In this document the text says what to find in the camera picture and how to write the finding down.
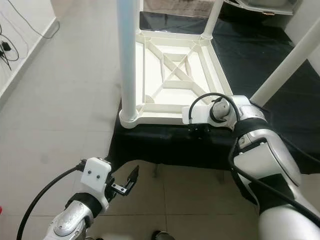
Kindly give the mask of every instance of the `black tablecloth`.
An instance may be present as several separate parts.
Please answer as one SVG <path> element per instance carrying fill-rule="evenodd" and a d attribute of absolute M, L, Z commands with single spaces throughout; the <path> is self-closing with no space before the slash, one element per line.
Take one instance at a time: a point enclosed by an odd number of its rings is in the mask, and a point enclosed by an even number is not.
<path fill-rule="evenodd" d="M 140 28 L 201 34 L 207 20 L 150 12 L 140 13 Z M 245 25 L 219 19 L 212 45 L 233 94 L 250 98 L 293 49 L 280 28 Z M 320 77 L 308 61 L 281 87 L 265 107 L 274 128 L 307 153 L 320 158 Z M 228 170 L 233 137 L 224 129 L 191 135 L 187 126 L 141 124 L 125 129 L 116 119 L 107 159 L 115 171 L 132 160 Z M 320 166 L 290 149 L 302 173 L 320 173 Z"/>

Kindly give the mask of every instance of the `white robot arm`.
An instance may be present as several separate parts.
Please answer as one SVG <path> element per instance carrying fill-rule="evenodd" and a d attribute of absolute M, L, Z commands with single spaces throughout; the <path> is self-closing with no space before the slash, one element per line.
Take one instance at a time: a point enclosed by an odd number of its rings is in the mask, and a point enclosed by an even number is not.
<path fill-rule="evenodd" d="M 219 98 L 210 105 L 195 106 L 208 96 Z M 228 161 L 241 194 L 258 205 L 260 240 L 320 240 L 320 213 L 303 197 L 299 189 L 299 168 L 258 107 L 245 96 L 208 93 L 185 107 L 182 119 L 192 129 L 197 129 L 199 124 L 209 124 L 233 131 L 236 141 Z M 108 209 L 115 195 L 129 194 L 137 181 L 139 166 L 132 171 L 125 186 L 114 183 L 111 165 L 103 159 L 92 157 L 77 170 L 83 172 L 82 191 L 53 219 L 45 240 L 84 240 L 86 229 L 98 214 Z M 22 238 L 32 209 L 23 217 L 17 240 Z"/>
<path fill-rule="evenodd" d="M 86 160 L 81 177 L 82 190 L 52 220 L 44 240 L 84 240 L 87 228 L 95 217 L 107 211 L 116 194 L 127 196 L 130 193 L 137 182 L 139 166 L 129 175 L 125 186 L 115 184 L 110 173 L 109 162 L 97 157 Z"/>
<path fill-rule="evenodd" d="M 237 137 L 229 163 L 242 195 L 258 205 L 259 239 L 319 240 L 320 213 L 303 197 L 299 168 L 259 108 L 241 95 L 197 100 L 183 109 L 183 123 L 227 127 Z"/>

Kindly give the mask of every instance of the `white cylindrical leg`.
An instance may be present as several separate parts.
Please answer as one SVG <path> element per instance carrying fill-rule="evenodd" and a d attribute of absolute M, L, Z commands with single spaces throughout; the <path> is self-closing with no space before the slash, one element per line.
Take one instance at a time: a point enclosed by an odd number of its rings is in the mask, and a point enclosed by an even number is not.
<path fill-rule="evenodd" d="M 251 97 L 251 101 L 263 106 L 281 88 L 281 86 L 291 77 L 301 66 L 308 56 L 320 44 L 320 18 L 310 28 L 301 41 L 295 46 L 290 54 L 283 60 L 270 77 Z"/>
<path fill-rule="evenodd" d="M 138 1 L 140 1 L 140 6 L 139 6 L 140 12 L 143 12 L 144 11 L 144 0 L 138 0 Z"/>
<path fill-rule="evenodd" d="M 120 120 L 132 122 L 136 110 L 136 0 L 117 0 L 122 110 Z"/>
<path fill-rule="evenodd" d="M 144 1 L 143 0 L 135 0 L 136 1 L 136 33 L 139 34 L 141 32 L 140 30 L 140 12 L 144 10 Z"/>
<path fill-rule="evenodd" d="M 224 0 L 215 0 L 210 12 L 209 19 L 206 22 L 206 26 L 205 26 L 204 32 L 201 34 L 201 37 L 206 39 L 212 39 L 212 33 L 215 29 L 215 25 L 217 23 L 219 13 L 221 11 L 223 4 L 224 4 Z"/>

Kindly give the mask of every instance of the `black wire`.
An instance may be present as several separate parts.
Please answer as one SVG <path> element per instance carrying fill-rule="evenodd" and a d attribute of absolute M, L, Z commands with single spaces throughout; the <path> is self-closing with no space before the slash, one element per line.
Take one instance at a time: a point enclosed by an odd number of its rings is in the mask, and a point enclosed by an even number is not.
<path fill-rule="evenodd" d="M 202 98 L 205 98 L 205 97 L 208 97 L 208 96 L 220 96 L 222 98 L 225 98 L 233 107 L 234 109 L 234 112 L 235 112 L 235 115 L 236 115 L 236 118 L 237 118 L 237 121 L 240 120 L 240 115 L 239 115 L 239 111 L 238 111 L 238 108 L 237 106 L 235 105 L 234 101 L 229 98 L 228 96 L 225 96 L 224 94 L 221 94 L 221 93 L 207 93 L 207 94 L 204 94 L 200 97 L 198 97 L 190 106 L 190 109 L 189 109 L 189 123 L 191 123 L 191 120 L 192 120 L 192 117 L 191 117 L 191 114 L 192 114 L 192 109 L 194 107 L 194 105 L 199 101 L 201 100 Z M 257 104 L 253 104 L 254 106 L 256 106 L 257 108 L 259 109 L 263 109 L 262 107 L 260 107 L 259 105 Z M 241 176 L 243 176 L 244 178 L 248 179 L 249 181 L 253 182 L 253 183 L 256 183 L 258 184 L 259 186 L 261 186 L 262 188 L 268 190 L 270 193 L 272 193 L 273 195 L 277 196 L 278 198 L 284 200 L 285 202 L 287 202 L 288 204 L 292 205 L 293 207 L 296 208 L 296 210 L 301 213 L 302 215 L 304 215 L 306 218 L 308 218 L 309 220 L 311 220 L 314 224 L 316 224 L 319 228 L 320 228 L 320 218 L 314 214 L 312 211 L 310 211 L 308 208 L 306 208 L 305 206 L 303 206 L 302 204 L 298 203 L 297 201 L 295 201 L 294 199 L 291 199 L 289 198 L 288 196 L 284 195 L 282 192 L 274 189 L 273 187 L 265 184 L 264 182 L 254 178 L 253 176 L 247 174 L 246 172 L 242 171 L 240 168 L 238 168 L 235 164 L 234 164 L 234 152 L 236 150 L 236 146 L 237 146 L 237 143 L 238 143 L 238 138 L 235 139 L 234 141 L 234 144 L 232 145 L 231 147 L 231 150 L 229 152 L 229 155 L 228 155 L 228 163 L 231 167 L 231 170 L 234 170 L 236 171 L 238 174 L 240 174 Z"/>
<path fill-rule="evenodd" d="M 262 106 L 259 106 L 258 104 L 250 101 L 250 103 L 254 106 L 256 106 L 258 109 L 262 110 L 262 111 L 265 111 L 266 113 L 269 113 L 270 115 L 270 125 L 272 126 L 273 124 L 273 113 L 262 107 Z M 320 160 L 315 158 L 314 156 L 311 156 L 310 154 L 306 153 L 305 151 L 303 151 L 302 149 L 300 149 L 298 146 L 296 146 L 293 142 L 291 142 L 289 139 L 287 139 L 285 136 L 283 136 L 282 134 L 280 134 L 279 132 L 275 131 L 276 134 L 278 134 L 280 136 L 280 138 L 285 142 L 287 143 L 288 145 L 290 145 L 292 148 L 294 148 L 295 150 L 297 150 L 299 153 L 301 153 L 302 155 L 304 155 L 305 157 L 307 157 L 308 159 L 312 160 L 313 162 L 317 163 L 317 164 L 320 164 Z"/>
<path fill-rule="evenodd" d="M 232 105 L 232 107 L 233 107 L 233 109 L 234 109 L 235 116 L 236 116 L 236 120 L 237 120 L 237 121 L 240 121 L 239 110 L 238 110 L 235 102 L 234 102 L 230 97 L 228 97 L 227 95 L 224 95 L 224 94 L 222 94 L 222 93 L 210 92 L 210 93 L 206 93 L 206 94 L 203 94 L 203 95 L 199 96 L 199 97 L 198 97 L 196 100 L 194 100 L 193 103 L 191 104 L 191 106 L 190 106 L 190 108 L 189 108 L 189 115 L 188 115 L 188 117 L 189 117 L 189 124 L 191 124 L 191 121 L 192 121 L 192 110 L 193 110 L 195 104 L 196 104 L 199 100 L 201 100 L 201 99 L 203 99 L 203 98 L 205 98 L 205 97 L 209 97 L 209 96 L 219 96 L 219 97 L 222 97 L 222 98 L 224 98 L 225 100 L 227 100 L 227 101 Z"/>
<path fill-rule="evenodd" d="M 9 64 L 9 61 L 8 61 L 8 59 L 7 59 L 6 52 L 5 52 L 5 50 L 3 49 L 3 47 L 2 47 L 2 44 L 0 44 L 0 48 L 1 48 L 1 51 L 3 52 L 4 58 L 5 58 L 5 59 L 4 59 L 3 56 L 2 56 L 1 59 L 5 62 L 5 64 L 7 64 L 7 66 L 8 66 L 9 69 L 10 69 L 10 71 L 12 71 L 11 66 L 10 66 L 10 64 Z"/>
<path fill-rule="evenodd" d="M 229 156 L 228 156 L 228 162 L 229 162 L 229 164 L 231 166 L 231 169 L 235 170 L 238 174 L 240 174 L 244 178 L 248 179 L 249 181 L 251 181 L 253 183 L 256 183 L 259 186 L 261 186 L 262 188 L 268 190 L 274 196 L 277 196 L 278 198 L 280 198 L 280 199 L 284 200 L 285 202 L 287 202 L 288 204 L 292 205 L 293 207 L 296 208 L 296 210 L 299 213 L 301 213 L 303 216 L 308 218 L 310 221 L 312 221 L 314 224 L 316 224 L 320 228 L 320 218 L 316 214 L 314 214 L 312 211 L 310 211 L 308 208 L 306 208 L 302 204 L 298 203 L 294 199 L 291 199 L 288 196 L 284 195 L 282 192 L 274 189 L 273 187 L 271 187 L 271 186 L 265 184 L 264 182 L 254 178 L 253 176 L 247 174 L 246 172 L 242 171 L 240 168 L 238 168 L 234 164 L 233 155 L 234 155 L 234 152 L 236 150 L 237 143 L 238 143 L 238 138 L 235 139 L 234 144 L 232 145 L 232 148 L 231 148 L 231 150 L 229 152 Z"/>
<path fill-rule="evenodd" d="M 273 124 L 274 124 L 274 115 L 273 115 L 272 111 L 264 108 L 263 106 L 260 106 L 260 105 L 258 105 L 258 104 L 256 104 L 256 103 L 252 102 L 251 100 L 249 100 L 249 102 L 250 102 L 253 106 L 255 106 L 255 107 L 257 107 L 258 109 L 260 109 L 261 111 L 268 113 L 268 114 L 269 114 L 269 117 L 270 117 L 269 123 L 270 123 L 271 126 L 273 126 Z"/>
<path fill-rule="evenodd" d="M 9 2 L 9 4 L 12 6 L 12 8 L 16 11 L 16 13 L 26 22 L 26 24 L 29 25 L 29 27 L 35 32 L 37 33 L 39 36 L 43 37 L 44 39 L 52 39 L 56 33 L 59 31 L 60 29 L 60 22 L 58 21 L 58 27 L 55 30 L 55 32 L 51 35 L 51 36 L 44 36 L 42 35 L 40 32 L 38 32 L 37 30 L 34 29 L 34 27 L 28 22 L 28 20 L 16 9 L 16 7 L 13 5 L 13 3 L 10 0 L 7 0 Z"/>
<path fill-rule="evenodd" d="M 13 60 L 8 59 L 8 61 L 10 61 L 10 62 L 18 61 L 18 59 L 20 58 L 20 55 L 19 55 L 19 52 L 18 52 L 16 46 L 14 45 L 14 43 L 7 36 L 5 36 L 3 34 L 0 34 L 0 37 L 4 37 L 5 39 L 7 39 L 11 43 L 11 45 L 13 46 L 14 51 L 16 52 L 16 59 L 13 59 Z"/>
<path fill-rule="evenodd" d="M 305 151 L 301 150 L 299 147 L 297 147 L 292 141 L 290 141 L 289 139 L 287 139 L 285 136 L 281 135 L 278 133 L 278 135 L 280 136 L 280 138 L 287 143 L 288 145 L 290 145 L 291 147 L 293 147 L 295 150 L 297 150 L 299 153 L 301 153 L 302 155 L 306 156 L 307 158 L 309 158 L 310 160 L 312 160 L 313 162 L 320 164 L 320 160 L 315 158 L 314 156 L 311 156 L 310 154 L 306 153 Z"/>
<path fill-rule="evenodd" d="M 52 180 L 47 186 L 45 186 L 40 192 L 39 194 L 34 198 L 34 200 L 32 201 L 32 203 L 30 204 L 30 206 L 28 207 L 28 209 L 26 210 L 20 226 L 19 226 L 19 230 L 16 236 L 16 240 L 21 240 L 22 239 L 22 235 L 24 233 L 24 229 L 27 223 L 27 220 L 32 212 L 32 210 L 34 209 L 34 207 L 36 206 L 37 202 L 40 200 L 40 198 L 46 193 L 46 191 L 48 191 L 56 182 L 58 182 L 59 180 L 61 180 L 62 178 L 64 178 L 65 176 L 67 176 L 70 173 L 73 173 L 74 171 L 78 170 L 79 166 L 75 166 L 71 169 L 69 169 L 68 171 L 65 171 L 64 173 L 60 174 L 58 177 L 56 177 L 54 180 Z"/>

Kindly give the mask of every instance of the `black cable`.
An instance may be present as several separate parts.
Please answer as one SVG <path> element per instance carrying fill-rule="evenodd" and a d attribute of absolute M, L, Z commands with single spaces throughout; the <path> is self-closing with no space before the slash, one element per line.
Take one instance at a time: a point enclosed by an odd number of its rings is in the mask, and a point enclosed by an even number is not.
<path fill-rule="evenodd" d="M 262 107 L 262 106 L 259 106 L 258 104 L 250 101 L 250 103 L 254 106 L 256 106 L 258 109 L 268 113 L 270 115 L 270 125 L 272 126 L 272 122 L 273 122 L 273 113 Z M 292 148 L 294 148 L 295 150 L 297 150 L 299 153 L 301 153 L 302 155 L 304 155 L 305 157 L 307 157 L 308 159 L 312 160 L 313 162 L 317 163 L 317 164 L 320 164 L 320 160 L 315 158 L 314 156 L 311 156 L 310 154 L 306 153 L 305 151 L 303 151 L 302 149 L 300 149 L 298 146 L 296 146 L 293 142 L 291 142 L 289 139 L 287 139 L 285 136 L 283 136 L 282 134 L 278 133 L 277 131 L 275 131 L 276 134 L 279 135 L 279 137 L 285 142 L 287 143 L 288 145 L 290 145 Z"/>
<path fill-rule="evenodd" d="M 301 150 L 299 147 L 297 147 L 292 141 L 290 141 L 289 139 L 287 139 L 286 137 L 284 137 L 283 135 L 279 134 L 280 138 L 287 143 L 288 145 L 290 145 L 291 147 L 293 147 L 295 150 L 297 150 L 299 153 L 301 153 L 302 155 L 304 155 L 305 157 L 309 158 L 310 160 L 312 160 L 313 162 L 320 164 L 320 160 L 315 158 L 314 156 L 311 156 L 310 154 L 306 153 L 305 151 Z"/>
<path fill-rule="evenodd" d="M 28 22 L 28 20 L 16 9 L 16 7 L 13 5 L 13 3 L 10 0 L 7 0 L 9 2 L 9 4 L 12 6 L 12 8 L 16 11 L 16 13 L 26 22 L 26 24 L 29 25 L 29 27 L 35 32 L 37 33 L 39 36 L 43 37 L 44 39 L 52 39 L 56 33 L 59 31 L 60 29 L 60 22 L 58 21 L 58 27 L 55 30 L 55 32 L 51 35 L 51 36 L 44 36 L 42 35 L 40 32 L 38 32 L 37 30 L 34 29 L 34 27 Z"/>
<path fill-rule="evenodd" d="M 12 27 L 12 29 L 16 32 L 16 34 L 18 34 L 21 38 L 21 40 L 24 42 L 25 46 L 26 46 L 26 54 L 24 57 L 19 57 L 20 59 L 26 59 L 29 55 L 29 45 L 27 43 L 27 41 L 25 40 L 25 38 L 22 36 L 22 34 L 17 30 L 17 28 L 15 27 L 15 25 L 4 15 L 4 13 L 0 10 L 0 14 L 2 15 L 2 17 L 7 21 L 7 23 Z"/>
<path fill-rule="evenodd" d="M 199 100 L 201 100 L 201 99 L 203 99 L 203 98 L 205 98 L 205 97 L 209 97 L 209 96 L 219 96 L 219 97 L 222 97 L 222 98 L 224 98 L 225 100 L 227 100 L 227 101 L 232 105 L 232 107 L 233 107 L 233 109 L 234 109 L 236 120 L 237 120 L 237 121 L 240 121 L 239 110 L 238 110 L 235 102 L 234 102 L 230 97 L 228 97 L 227 95 L 224 95 L 224 94 L 222 94 L 222 93 L 210 92 L 210 93 L 206 93 L 206 94 L 203 94 L 203 95 L 199 96 L 199 97 L 198 97 L 196 100 L 194 100 L 193 103 L 191 104 L 191 106 L 190 106 L 190 108 L 189 108 L 189 115 L 188 115 L 188 117 L 189 117 L 189 124 L 191 124 L 191 121 L 192 121 L 192 109 L 194 108 L 195 104 L 196 104 Z"/>
<path fill-rule="evenodd" d="M 270 117 L 269 123 L 270 123 L 271 126 L 273 126 L 273 124 L 274 124 L 274 115 L 273 115 L 272 111 L 264 108 L 263 106 L 260 106 L 260 105 L 258 105 L 258 104 L 256 104 L 256 103 L 254 103 L 254 102 L 251 101 L 251 100 L 249 100 L 249 102 L 250 102 L 253 106 L 255 106 L 256 108 L 260 109 L 261 111 L 268 113 L 268 114 L 269 114 L 269 117 Z"/>
<path fill-rule="evenodd" d="M 207 93 L 204 94 L 200 97 L 198 97 L 190 106 L 189 109 L 189 123 L 191 123 L 192 117 L 192 109 L 194 107 L 194 105 L 201 100 L 202 98 L 208 97 L 208 96 L 220 96 L 222 98 L 225 98 L 233 107 L 237 121 L 240 120 L 240 115 L 239 115 L 239 111 L 237 106 L 235 105 L 234 101 L 229 98 L 228 96 L 221 94 L 221 93 Z M 254 106 L 256 106 L 257 108 L 262 109 L 262 107 L 258 106 L 257 104 L 253 104 Z M 231 150 L 229 152 L 228 155 L 228 163 L 231 167 L 231 170 L 236 171 L 238 174 L 240 174 L 241 176 L 243 176 L 244 178 L 248 179 L 249 181 L 258 184 L 259 186 L 261 186 L 262 188 L 268 190 L 270 193 L 272 193 L 273 195 L 277 196 L 278 198 L 284 200 L 285 202 L 287 202 L 288 204 L 292 205 L 293 207 L 296 208 L 296 210 L 301 213 L 302 215 L 304 215 L 306 218 L 308 218 L 309 220 L 311 220 L 314 224 L 316 224 L 319 228 L 320 228 L 320 218 L 314 214 L 312 211 L 310 211 L 308 208 L 306 208 L 305 206 L 303 206 L 302 204 L 298 203 L 297 201 L 295 201 L 294 199 L 289 198 L 288 196 L 284 195 L 283 193 L 281 193 L 280 191 L 274 189 L 273 187 L 265 184 L 264 182 L 254 178 L 253 176 L 247 174 L 246 172 L 242 171 L 240 168 L 238 168 L 235 164 L 234 164 L 234 152 L 236 150 L 236 146 L 238 143 L 238 138 L 235 139 L 234 144 L 231 147 Z"/>
<path fill-rule="evenodd" d="M 15 53 L 16 53 L 16 59 L 13 59 L 13 60 L 8 59 L 8 61 L 10 61 L 10 62 L 18 61 L 18 59 L 20 58 L 20 55 L 19 55 L 19 52 L 18 52 L 16 46 L 14 45 L 14 43 L 13 43 L 7 36 L 5 36 L 5 35 L 3 35 L 3 34 L 0 34 L 0 37 L 4 37 L 5 39 L 7 39 L 7 40 L 11 43 L 11 45 L 13 46 L 14 51 L 15 51 Z"/>
<path fill-rule="evenodd" d="M 32 203 L 30 204 L 30 206 L 28 207 L 28 209 L 26 210 L 20 226 L 19 226 L 19 230 L 16 236 L 16 240 L 21 240 L 22 239 L 22 235 L 24 233 L 24 229 L 27 223 L 27 220 L 32 212 L 32 210 L 34 209 L 34 207 L 36 206 L 37 202 L 40 200 L 40 198 L 46 193 L 46 191 L 48 191 L 56 182 L 58 182 L 59 180 L 61 180 L 62 178 L 64 178 L 65 176 L 67 176 L 68 174 L 73 173 L 74 171 L 79 170 L 79 165 L 69 169 L 68 171 L 65 171 L 64 173 L 60 174 L 58 177 L 56 177 L 54 180 L 52 180 L 47 186 L 45 186 L 40 192 L 39 194 L 34 198 L 34 200 L 32 201 Z"/>
<path fill-rule="evenodd" d="M 232 170 L 235 170 L 238 174 L 243 176 L 244 178 L 248 179 L 249 181 L 258 184 L 262 188 L 268 190 L 270 193 L 272 193 L 274 196 L 277 196 L 278 198 L 286 201 L 288 204 L 292 205 L 293 207 L 296 208 L 296 210 L 301 213 L 303 216 L 308 218 L 310 221 L 312 221 L 315 225 L 317 225 L 320 228 L 320 218 L 314 214 L 312 211 L 310 211 L 308 208 L 303 206 L 302 204 L 298 203 L 294 199 L 289 198 L 288 196 L 284 195 L 282 192 L 274 189 L 273 187 L 265 184 L 264 182 L 254 178 L 253 176 L 247 174 L 246 172 L 242 171 L 240 168 L 238 168 L 233 161 L 233 155 L 236 150 L 236 146 L 238 143 L 238 138 L 235 139 L 234 144 L 232 145 L 232 148 L 229 152 L 228 156 L 228 162 L 231 166 Z"/>
<path fill-rule="evenodd" d="M 11 66 L 10 66 L 10 63 L 9 63 L 9 61 L 8 61 L 8 59 L 7 59 L 6 52 L 5 52 L 5 50 L 3 49 L 3 47 L 2 47 L 2 44 L 0 44 L 0 48 L 1 48 L 1 51 L 3 52 L 4 58 L 5 58 L 5 59 L 4 59 L 3 56 L 1 56 L 1 59 L 5 62 L 5 64 L 7 64 L 7 66 L 8 66 L 9 69 L 10 69 L 10 71 L 12 71 Z"/>

